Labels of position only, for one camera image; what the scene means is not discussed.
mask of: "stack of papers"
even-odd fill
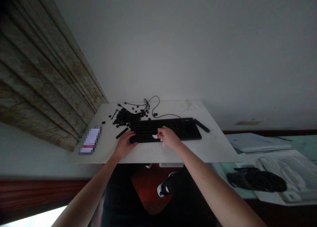
[[[285,150],[292,148],[292,145],[287,141],[259,136],[253,133],[231,134],[225,135],[225,137],[234,148],[244,153]]]

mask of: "person's right hand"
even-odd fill
[[[158,130],[158,138],[162,139],[164,143],[172,149],[175,149],[182,144],[181,140],[174,131],[166,126],[163,126]]]

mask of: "phone screen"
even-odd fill
[[[98,138],[101,133],[101,126],[88,127],[88,133],[79,150],[80,154],[91,154],[94,152]]]

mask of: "curtain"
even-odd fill
[[[53,0],[6,0],[0,121],[73,151],[106,97]]]

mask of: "keyboard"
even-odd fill
[[[177,118],[132,121],[131,130],[135,132],[135,136],[130,138],[130,142],[160,142],[160,139],[154,139],[152,135],[157,135],[158,128],[162,128],[162,126],[166,126],[173,130],[181,141],[201,139],[201,134],[199,133],[193,118]]]

